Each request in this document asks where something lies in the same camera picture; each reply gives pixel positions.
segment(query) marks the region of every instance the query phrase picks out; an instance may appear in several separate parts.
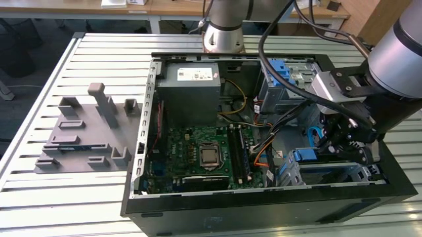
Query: metal work table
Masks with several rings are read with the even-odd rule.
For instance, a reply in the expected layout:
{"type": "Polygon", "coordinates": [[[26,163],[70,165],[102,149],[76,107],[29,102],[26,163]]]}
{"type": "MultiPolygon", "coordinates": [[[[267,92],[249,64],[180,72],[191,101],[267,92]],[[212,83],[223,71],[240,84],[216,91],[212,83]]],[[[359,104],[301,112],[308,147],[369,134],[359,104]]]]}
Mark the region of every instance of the metal work table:
{"type": "MultiPolygon", "coordinates": [[[[244,37],[248,53],[257,52],[257,41],[259,37],[244,37]]],[[[86,88],[89,83],[102,82],[105,94],[116,103],[126,97],[142,101],[149,53],[200,51],[199,36],[85,34],[81,39],[72,39],[0,161],[1,237],[144,236],[130,220],[118,215],[125,172],[38,175],[32,172],[34,161],[60,114],[56,106],[61,96],[72,95],[81,103],[94,103],[86,88]]],[[[363,60],[351,46],[305,37],[269,37],[265,52],[327,54],[336,67],[357,65],[363,60]]],[[[420,114],[396,126],[384,140],[422,193],[420,114]]],[[[420,236],[420,219],[422,195],[418,195],[406,202],[373,209],[345,223],[228,234],[243,237],[303,233],[313,237],[420,236]]]]}

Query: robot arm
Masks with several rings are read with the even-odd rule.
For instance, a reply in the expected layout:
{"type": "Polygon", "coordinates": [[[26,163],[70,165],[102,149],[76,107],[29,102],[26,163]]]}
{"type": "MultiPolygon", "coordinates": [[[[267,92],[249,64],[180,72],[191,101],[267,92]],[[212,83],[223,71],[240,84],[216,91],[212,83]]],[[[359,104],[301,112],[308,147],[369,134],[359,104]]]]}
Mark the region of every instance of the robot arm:
{"type": "Polygon", "coordinates": [[[204,34],[205,52],[244,51],[241,22],[271,21],[287,2],[287,0],[213,0],[209,25],[204,34]]]}
{"type": "Polygon", "coordinates": [[[377,140],[422,108],[422,0],[414,0],[359,67],[316,75],[309,92],[369,119],[352,119],[317,105],[323,134],[319,154],[336,154],[361,164],[379,161],[377,140]]]}

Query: ram slot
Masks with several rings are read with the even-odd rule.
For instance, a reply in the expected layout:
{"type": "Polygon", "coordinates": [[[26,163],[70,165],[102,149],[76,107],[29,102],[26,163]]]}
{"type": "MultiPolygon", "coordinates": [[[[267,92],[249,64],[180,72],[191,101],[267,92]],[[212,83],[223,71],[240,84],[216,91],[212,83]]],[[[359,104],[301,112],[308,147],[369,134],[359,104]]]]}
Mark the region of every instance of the ram slot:
{"type": "Polygon", "coordinates": [[[245,148],[245,140],[243,137],[241,129],[239,128],[239,136],[240,136],[240,144],[241,144],[241,163],[243,169],[247,177],[247,181],[251,181],[251,167],[249,167],[249,159],[248,159],[248,150],[245,148]]]}
{"type": "Polygon", "coordinates": [[[228,146],[229,146],[229,157],[233,180],[239,184],[247,181],[247,172],[243,165],[243,149],[240,140],[240,131],[236,127],[229,127],[227,130],[228,146]]]}

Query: green motherboard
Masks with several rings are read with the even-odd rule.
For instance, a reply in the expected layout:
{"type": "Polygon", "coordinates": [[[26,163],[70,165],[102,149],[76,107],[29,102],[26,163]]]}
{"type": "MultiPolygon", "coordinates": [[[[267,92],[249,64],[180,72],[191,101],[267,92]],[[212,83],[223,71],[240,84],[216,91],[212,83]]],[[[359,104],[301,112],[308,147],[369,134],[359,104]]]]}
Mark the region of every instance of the green motherboard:
{"type": "MultiPolygon", "coordinates": [[[[243,139],[244,150],[253,145],[252,130],[248,126],[236,127],[243,139]]],[[[192,176],[228,176],[228,190],[263,187],[261,172],[257,167],[249,166],[248,180],[241,182],[236,178],[232,163],[233,149],[228,131],[232,127],[188,127],[170,128],[166,135],[165,158],[153,160],[148,183],[152,193],[176,193],[176,182],[181,177],[192,176]]],[[[237,159],[237,170],[244,164],[237,159]]]]}

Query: motherboard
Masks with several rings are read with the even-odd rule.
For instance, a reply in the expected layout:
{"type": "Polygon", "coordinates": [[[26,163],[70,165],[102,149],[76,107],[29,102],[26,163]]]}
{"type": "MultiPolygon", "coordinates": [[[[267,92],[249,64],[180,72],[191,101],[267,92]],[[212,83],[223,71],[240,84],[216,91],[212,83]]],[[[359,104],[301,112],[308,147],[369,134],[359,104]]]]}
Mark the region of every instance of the motherboard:
{"type": "Polygon", "coordinates": [[[178,193],[263,187],[249,165],[253,145],[248,126],[170,128],[165,156],[149,166],[149,192],[178,193]]]}

